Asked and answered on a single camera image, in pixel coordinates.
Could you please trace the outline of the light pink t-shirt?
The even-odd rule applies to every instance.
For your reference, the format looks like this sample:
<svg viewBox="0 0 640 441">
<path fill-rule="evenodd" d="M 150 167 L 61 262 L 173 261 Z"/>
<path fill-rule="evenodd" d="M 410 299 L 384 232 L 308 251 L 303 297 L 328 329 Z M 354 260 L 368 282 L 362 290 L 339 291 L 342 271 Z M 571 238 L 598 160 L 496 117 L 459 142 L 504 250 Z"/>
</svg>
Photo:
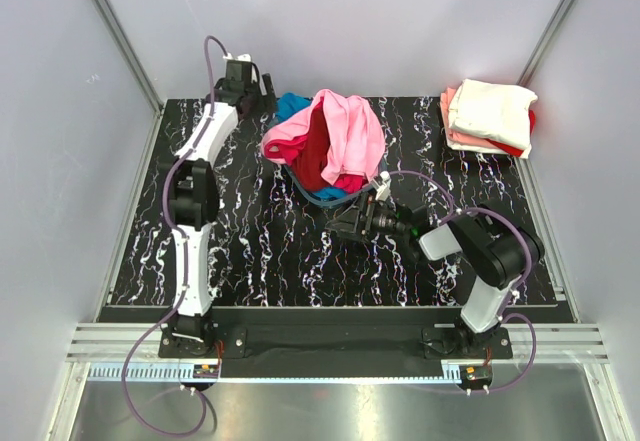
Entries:
<svg viewBox="0 0 640 441">
<path fill-rule="evenodd" d="M 322 108 L 330 137 L 322 177 L 331 184 L 342 174 L 359 175 L 371 181 L 378 175 L 386 142 L 370 102 L 356 95 L 344 97 L 329 89 L 317 92 L 310 100 L 309 110 Z M 268 128 L 262 138 L 262 154 L 275 164 L 285 165 L 282 158 L 272 161 L 266 155 L 270 141 L 274 141 L 276 134 L 282 134 L 281 127 L 274 126 Z"/>
</svg>

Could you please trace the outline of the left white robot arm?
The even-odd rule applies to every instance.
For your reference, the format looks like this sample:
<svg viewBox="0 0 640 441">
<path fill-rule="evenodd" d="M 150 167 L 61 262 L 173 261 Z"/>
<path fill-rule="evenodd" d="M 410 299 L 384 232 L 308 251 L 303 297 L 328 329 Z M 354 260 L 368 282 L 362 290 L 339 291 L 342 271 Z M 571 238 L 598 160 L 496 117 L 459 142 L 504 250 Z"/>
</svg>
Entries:
<svg viewBox="0 0 640 441">
<path fill-rule="evenodd" d="M 197 356 L 217 348 L 211 319 L 208 244 L 220 208 L 214 164 L 239 122 L 277 107 L 271 77 L 248 54 L 225 57 L 225 75 L 205 99 L 200 121 L 176 152 L 161 195 L 162 214 L 175 246 L 176 293 L 161 322 L 162 344 L 193 349 Z"/>
</svg>

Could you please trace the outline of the blue plastic basket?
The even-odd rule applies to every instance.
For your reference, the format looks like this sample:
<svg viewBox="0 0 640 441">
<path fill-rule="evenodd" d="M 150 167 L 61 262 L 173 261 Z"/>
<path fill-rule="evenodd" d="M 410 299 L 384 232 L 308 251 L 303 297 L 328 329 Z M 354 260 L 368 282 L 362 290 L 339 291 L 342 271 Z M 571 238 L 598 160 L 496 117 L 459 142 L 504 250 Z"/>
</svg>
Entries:
<svg viewBox="0 0 640 441">
<path fill-rule="evenodd" d="M 369 184 L 365 184 L 359 191 L 356 191 L 352 194 L 348 194 L 337 199 L 321 199 L 312 192 L 309 192 L 303 188 L 303 186 L 296 178 L 294 172 L 288 165 L 283 165 L 282 170 L 289 175 L 293 182 L 293 185 L 307 201 L 322 209 L 336 209 L 340 206 L 347 205 L 348 203 L 357 203 L 363 194 L 367 195 L 372 190 L 372 187 Z"/>
</svg>

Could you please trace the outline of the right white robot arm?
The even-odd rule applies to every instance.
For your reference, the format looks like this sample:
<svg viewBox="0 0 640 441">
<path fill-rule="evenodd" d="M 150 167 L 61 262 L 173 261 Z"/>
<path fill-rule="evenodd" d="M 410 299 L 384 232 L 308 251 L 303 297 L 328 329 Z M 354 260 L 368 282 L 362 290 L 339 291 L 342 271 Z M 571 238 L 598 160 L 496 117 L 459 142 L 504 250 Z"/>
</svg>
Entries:
<svg viewBox="0 0 640 441">
<path fill-rule="evenodd" d="M 435 225 L 424 207 L 393 207 L 365 193 L 329 221 L 326 229 L 360 243 L 378 235 L 393 236 L 417 261 L 454 254 L 466 259 L 475 278 L 454 326 L 423 337 L 425 353 L 438 359 L 488 355 L 499 328 L 509 318 L 504 314 L 506 306 L 545 255 L 535 232 L 516 226 L 492 204 L 466 208 Z"/>
</svg>

